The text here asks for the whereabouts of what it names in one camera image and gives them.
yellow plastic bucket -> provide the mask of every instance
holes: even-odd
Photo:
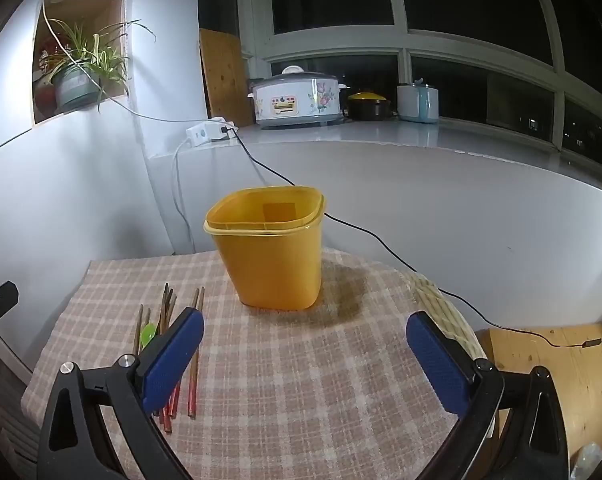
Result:
[[[282,186],[237,191],[207,212],[203,228],[242,303],[302,310],[316,301],[324,211],[318,189]]]

checkered tablecloth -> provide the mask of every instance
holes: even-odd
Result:
[[[187,370],[166,436],[194,479],[415,478],[456,415],[444,412],[408,348],[405,322],[424,308],[440,315],[446,302],[418,274],[340,251],[324,250],[322,266],[315,306],[274,312],[239,302],[216,252],[93,262],[22,409],[41,425],[62,362],[105,367],[130,352],[139,304],[156,319],[165,282],[177,293],[172,319],[204,285],[197,418],[186,415]],[[104,413],[127,475],[142,478],[112,410]]]

black cable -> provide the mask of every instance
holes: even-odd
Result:
[[[24,460],[27,460],[28,462],[30,462],[30,463],[33,463],[34,465],[36,465],[36,464],[37,464],[37,461],[36,461],[36,460],[33,460],[33,459],[31,459],[31,458],[28,458],[28,457],[27,457],[27,456],[25,456],[24,454],[22,454],[22,453],[19,453],[19,452],[18,452],[16,449],[14,450],[14,452],[15,452],[17,455],[19,455],[21,458],[23,458]]]
[[[230,128],[221,128],[222,132],[224,130],[227,132],[227,131],[230,130]],[[282,178],[283,180],[285,180],[291,186],[296,186],[297,185],[294,182],[292,182],[288,177],[285,177],[285,176],[281,175],[278,171],[275,171],[272,168],[269,168],[268,166],[266,166],[262,162],[259,162],[257,159],[255,159],[252,156],[252,154],[248,151],[248,148],[246,148],[246,146],[243,143],[243,141],[241,140],[241,138],[236,134],[236,130],[233,130],[233,131],[235,133],[236,140],[239,141],[239,144],[241,144],[243,150],[245,151],[245,154],[248,156],[248,158],[252,162],[254,162],[255,164],[261,166],[262,168],[264,168],[264,170],[270,171],[270,173],[275,174],[277,177]],[[343,225],[346,225],[348,227],[352,227],[353,229],[356,229],[358,231],[361,231],[361,232],[364,232],[366,234],[369,234],[371,237],[373,237],[375,240],[377,240],[390,254],[392,254],[392,256],[394,256],[397,260],[399,260],[403,265],[405,265],[406,267],[408,267],[410,270],[413,270],[414,272],[418,272],[414,267],[412,267],[408,262],[406,262],[401,256],[399,256],[397,253],[395,253],[393,250],[391,250],[391,248],[388,247],[388,245],[376,233],[373,233],[372,231],[370,231],[368,229],[365,229],[363,227],[360,227],[358,225],[351,224],[350,222],[346,222],[345,220],[341,220],[339,218],[336,218],[335,216],[332,216],[329,213],[324,213],[324,214],[330,220],[334,220],[335,222],[338,222],[339,224],[343,224]],[[487,324],[492,325],[495,328],[500,328],[501,330],[508,330],[510,332],[516,332],[516,333],[519,333],[519,334],[535,335],[535,336],[540,337],[541,339],[545,340],[545,342],[548,343],[548,345],[553,346],[554,348],[579,348],[579,347],[580,348],[588,348],[590,346],[598,346],[598,345],[600,345],[602,343],[602,339],[589,339],[587,341],[584,341],[581,344],[575,344],[575,345],[556,345],[552,341],[550,341],[548,338],[546,338],[544,335],[539,334],[537,332],[531,332],[529,330],[520,330],[518,328],[510,328],[510,327],[507,327],[507,326],[501,326],[499,324],[493,323],[488,318],[486,318],[472,303],[470,303],[469,301],[467,301],[465,298],[462,298],[461,296],[459,296],[457,294],[454,294],[453,292],[448,292],[447,290],[445,290],[443,288],[440,288],[439,290],[443,294],[446,294],[447,296],[451,296],[452,298],[457,298],[457,300],[463,301],[463,303],[465,303],[467,306],[469,306]]]
[[[8,140],[5,140],[4,142],[2,142],[2,143],[0,144],[0,149],[1,149],[2,147],[4,147],[4,146],[5,146],[5,145],[6,145],[8,142],[12,142],[13,140],[15,140],[15,139],[18,139],[18,138],[19,138],[19,137],[21,137],[22,135],[25,135],[25,134],[27,134],[28,132],[30,132],[31,130],[32,130],[32,128],[30,127],[30,128],[28,128],[27,130],[25,130],[25,131],[21,132],[20,134],[16,134],[14,137],[11,137],[10,139],[8,139]]]

wooden floor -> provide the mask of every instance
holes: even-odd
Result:
[[[534,331],[557,345],[602,339],[602,323]],[[500,370],[527,374],[537,365],[548,368],[561,403],[571,461],[585,444],[596,442],[602,448],[602,343],[590,348],[553,348],[540,337],[493,328],[478,336],[488,359]],[[495,436],[500,435],[505,419],[502,410]],[[488,454],[494,452],[495,439],[491,441],[485,446]]]

floral pattern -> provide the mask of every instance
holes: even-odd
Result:
[[[263,113],[263,99],[257,99],[254,103],[254,115],[258,119],[262,113]]]
[[[307,96],[310,98],[310,111],[314,112],[316,107],[316,110],[321,113],[328,107],[330,101],[334,99],[334,91],[331,86],[326,88],[325,83],[317,83],[316,97],[313,94],[308,94]]]

